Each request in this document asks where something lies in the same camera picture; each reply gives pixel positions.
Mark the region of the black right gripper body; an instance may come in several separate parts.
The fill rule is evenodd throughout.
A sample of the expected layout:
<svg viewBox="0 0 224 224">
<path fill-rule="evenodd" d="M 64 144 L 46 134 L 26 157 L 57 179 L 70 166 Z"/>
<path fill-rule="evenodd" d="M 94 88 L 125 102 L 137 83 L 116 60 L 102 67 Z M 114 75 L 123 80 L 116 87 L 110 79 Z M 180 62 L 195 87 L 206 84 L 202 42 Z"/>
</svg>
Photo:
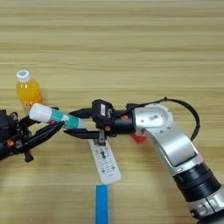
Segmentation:
<svg viewBox="0 0 224 224">
<path fill-rule="evenodd" d="M 98 143 L 105 145 L 107 137 L 134 133 L 133 115 L 124 114 L 123 110 L 106 109 L 99 114 L 98 128 Z"/>
</svg>

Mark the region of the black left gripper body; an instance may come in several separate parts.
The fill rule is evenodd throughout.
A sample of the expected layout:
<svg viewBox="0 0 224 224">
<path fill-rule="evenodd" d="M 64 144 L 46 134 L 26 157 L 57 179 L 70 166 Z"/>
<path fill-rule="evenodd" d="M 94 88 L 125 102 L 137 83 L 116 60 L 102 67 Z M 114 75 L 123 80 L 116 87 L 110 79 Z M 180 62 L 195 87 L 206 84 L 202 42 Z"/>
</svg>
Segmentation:
<svg viewBox="0 0 224 224">
<path fill-rule="evenodd" d="M 31 135 L 30 131 L 26 131 L 22 136 L 19 134 L 13 136 L 9 129 L 0 129 L 0 161 L 13 155 L 24 154 L 24 161 L 31 162 L 33 160 L 32 154 L 29 150 L 23 149 L 25 146 L 23 139 L 27 139 Z"/>
</svg>

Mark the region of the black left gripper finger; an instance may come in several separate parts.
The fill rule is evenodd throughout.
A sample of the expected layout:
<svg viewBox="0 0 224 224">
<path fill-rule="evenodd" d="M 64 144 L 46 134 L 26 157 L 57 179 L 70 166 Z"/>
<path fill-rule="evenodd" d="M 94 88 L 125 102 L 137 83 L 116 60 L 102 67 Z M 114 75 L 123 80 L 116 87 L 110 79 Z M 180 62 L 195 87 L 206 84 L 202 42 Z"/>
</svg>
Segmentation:
<svg viewBox="0 0 224 224">
<path fill-rule="evenodd" d="M 20 124 L 24 127 L 30 127 L 37 123 L 37 121 L 32 120 L 29 116 L 26 116 L 20 120 Z"/>
<path fill-rule="evenodd" d="M 49 124 L 38 130 L 34 136 L 28 138 L 24 148 L 26 150 L 31 150 L 32 148 L 44 143 L 55 135 L 63 127 L 63 125 L 63 122 L 56 122 L 55 124 Z"/>
</svg>

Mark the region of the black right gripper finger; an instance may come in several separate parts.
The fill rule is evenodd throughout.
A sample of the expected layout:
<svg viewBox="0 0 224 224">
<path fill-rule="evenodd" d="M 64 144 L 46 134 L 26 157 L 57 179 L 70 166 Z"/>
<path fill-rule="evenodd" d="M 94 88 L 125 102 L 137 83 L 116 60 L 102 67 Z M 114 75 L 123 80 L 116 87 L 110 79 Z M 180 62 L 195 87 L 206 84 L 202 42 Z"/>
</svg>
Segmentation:
<svg viewBox="0 0 224 224">
<path fill-rule="evenodd" d="M 81 109 L 70 112 L 70 115 L 79 117 L 81 119 L 88 119 L 92 115 L 92 109 L 91 108 L 81 108 Z"/>
<path fill-rule="evenodd" d="M 67 129 L 65 133 L 80 139 L 96 139 L 99 137 L 98 131 L 88 131 L 87 129 Z"/>
</svg>

